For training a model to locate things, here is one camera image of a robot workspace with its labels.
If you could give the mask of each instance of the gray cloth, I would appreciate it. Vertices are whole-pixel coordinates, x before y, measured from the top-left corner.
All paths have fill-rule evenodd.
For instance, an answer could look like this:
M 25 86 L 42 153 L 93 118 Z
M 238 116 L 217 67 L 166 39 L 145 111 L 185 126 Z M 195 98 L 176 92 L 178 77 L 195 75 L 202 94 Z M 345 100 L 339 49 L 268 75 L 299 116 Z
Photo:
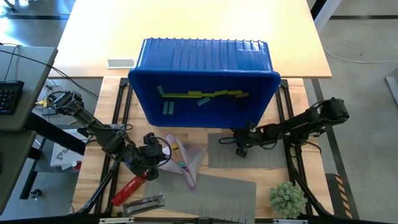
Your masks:
M 166 210 L 240 223 L 254 223 L 256 183 L 198 174 L 197 186 L 189 189 L 183 175 L 159 170 L 148 181 L 144 198 L 163 193 Z
M 209 168 L 286 168 L 286 156 L 282 140 L 275 148 L 263 149 L 259 146 L 248 148 L 246 158 L 235 154 L 236 144 L 220 144 L 219 139 L 231 137 L 230 134 L 212 133 L 208 135 Z

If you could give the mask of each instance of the light wood tabletop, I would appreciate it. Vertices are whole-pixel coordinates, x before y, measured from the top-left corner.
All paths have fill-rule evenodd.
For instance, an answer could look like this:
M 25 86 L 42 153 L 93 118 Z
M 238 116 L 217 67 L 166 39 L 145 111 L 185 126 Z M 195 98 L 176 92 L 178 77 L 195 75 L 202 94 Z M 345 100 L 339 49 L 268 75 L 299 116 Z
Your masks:
M 149 37 L 262 40 L 282 77 L 331 77 L 306 0 L 77 0 L 54 67 L 77 78 L 126 77 L 107 59 L 138 58 Z
M 112 121 L 120 78 L 121 77 L 104 77 L 103 79 L 95 116 L 104 124 L 109 124 Z M 303 85 L 303 80 L 299 78 L 289 79 L 289 88 L 294 113 L 299 114 L 304 112 L 308 108 L 308 101 L 307 94 Z M 124 99 L 122 100 L 122 109 L 119 115 L 118 123 L 121 123 L 123 108 L 126 102 L 125 99 L 126 96 L 124 96 Z M 259 125 L 279 122 L 280 121 L 276 100 L 275 97 L 273 97 Z M 137 144 L 137 146 L 143 145 L 142 137 L 149 132 L 153 132 L 156 136 L 159 137 L 164 137 L 167 133 L 171 132 L 174 133 L 174 135 L 176 135 L 176 137 L 179 138 L 182 142 L 190 142 L 193 144 L 207 144 L 208 133 L 230 132 L 229 130 L 225 129 L 159 128 L 152 126 L 147 122 L 145 114 L 135 95 L 133 95 L 132 98 L 127 123 L 134 126 L 133 130 L 129 131 L 129 135 L 131 139 Z M 326 183 L 326 177 L 323 170 L 320 152 L 317 148 L 310 145 L 303 146 L 302 149 L 302 157 L 304 161 L 305 172 L 307 175 L 308 186 L 310 187 L 316 198 L 322 203 L 322 205 L 329 212 L 333 213 L 333 207 L 331 204 L 328 186 Z M 86 148 L 84 160 L 76 185 L 75 194 L 73 197 L 73 206 L 76 209 L 81 208 L 84 203 L 89 199 L 91 194 L 95 191 L 95 189 L 98 187 L 98 184 L 100 183 L 104 156 L 105 153 L 96 143 L 91 143 Z M 272 213 L 271 208 L 269 207 L 269 190 L 272 187 L 276 187 L 281 182 L 289 180 L 287 169 L 209 169 L 207 155 L 205 156 L 203 164 L 200 167 L 199 173 L 256 182 L 256 218 L 277 217 Z M 134 174 L 124 165 L 121 165 L 116 191 L 119 192 L 133 177 Z M 104 193 L 102 206 L 103 210 L 106 207 L 106 201 L 108 199 L 109 185 Z M 127 202 L 142 198 L 145 187 L 145 184 L 142 185 L 138 189 L 138 191 L 127 200 Z M 113 208 L 114 215 L 116 214 L 116 212 L 120 211 L 121 207 Z M 177 213 L 162 209 L 144 212 L 136 216 L 194 217 L 193 215 Z

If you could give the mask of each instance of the green plant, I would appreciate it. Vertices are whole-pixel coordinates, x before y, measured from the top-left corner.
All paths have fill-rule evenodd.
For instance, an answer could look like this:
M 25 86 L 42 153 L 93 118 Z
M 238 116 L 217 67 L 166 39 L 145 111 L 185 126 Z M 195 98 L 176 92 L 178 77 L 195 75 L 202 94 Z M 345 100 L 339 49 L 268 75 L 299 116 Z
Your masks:
M 271 209 L 284 218 L 297 218 L 303 212 L 306 202 L 301 188 L 298 185 L 293 186 L 290 181 L 283 182 L 269 191 Z

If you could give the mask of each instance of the blue bin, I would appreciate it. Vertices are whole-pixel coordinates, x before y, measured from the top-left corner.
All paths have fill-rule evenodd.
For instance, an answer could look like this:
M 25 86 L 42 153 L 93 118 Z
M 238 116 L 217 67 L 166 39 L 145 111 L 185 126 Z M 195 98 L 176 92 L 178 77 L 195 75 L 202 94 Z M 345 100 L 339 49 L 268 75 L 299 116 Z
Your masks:
M 260 121 L 280 75 L 273 71 L 268 45 L 262 41 L 150 38 L 142 44 L 129 81 L 154 126 L 245 128 Z M 247 94 L 218 95 L 198 104 L 205 93 L 220 90 Z M 189 91 L 203 96 L 165 98 Z M 171 104 L 174 109 L 167 109 Z

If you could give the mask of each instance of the concrete floor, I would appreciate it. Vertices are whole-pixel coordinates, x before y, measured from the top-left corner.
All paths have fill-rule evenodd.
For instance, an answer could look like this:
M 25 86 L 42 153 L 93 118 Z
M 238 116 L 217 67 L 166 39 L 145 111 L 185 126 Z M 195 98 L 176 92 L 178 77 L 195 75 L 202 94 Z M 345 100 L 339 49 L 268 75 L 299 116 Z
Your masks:
M 39 15 L 68 14 L 74 0 L 29 1 L 32 7 L 20 13 Z M 315 0 L 308 0 L 312 6 Z M 396 14 L 395 0 L 344 0 L 335 15 Z M 0 41 L 23 45 L 57 46 L 66 21 L 7 20 L 0 19 Z M 331 53 L 351 60 L 398 60 L 398 20 L 329 21 L 320 38 Z M 349 183 L 362 220 L 396 222 L 398 220 L 398 156 L 396 127 L 398 107 L 394 103 L 384 77 L 397 74 L 398 63 L 361 65 L 342 62 L 327 56 L 333 78 L 321 80 L 325 98 L 332 96 L 345 100 L 351 115 L 348 122 L 334 128 L 346 167 Z M 91 91 L 99 92 L 101 80 L 78 80 Z M 64 89 L 74 88 L 65 80 L 57 80 Z M 310 104 L 316 102 L 310 80 L 305 80 Z M 83 96 L 90 110 L 96 101 Z M 64 124 L 69 118 L 50 117 L 53 123 Z M 333 156 L 326 136 L 320 138 L 325 172 L 336 173 Z M 0 220 L 54 216 L 68 213 L 69 202 L 75 187 L 75 174 L 42 174 L 35 187 L 45 189 L 45 198 L 20 201 L 19 193 L 30 169 L 29 159 L 14 189 L 6 212 Z M 59 194 L 54 189 L 65 189 Z

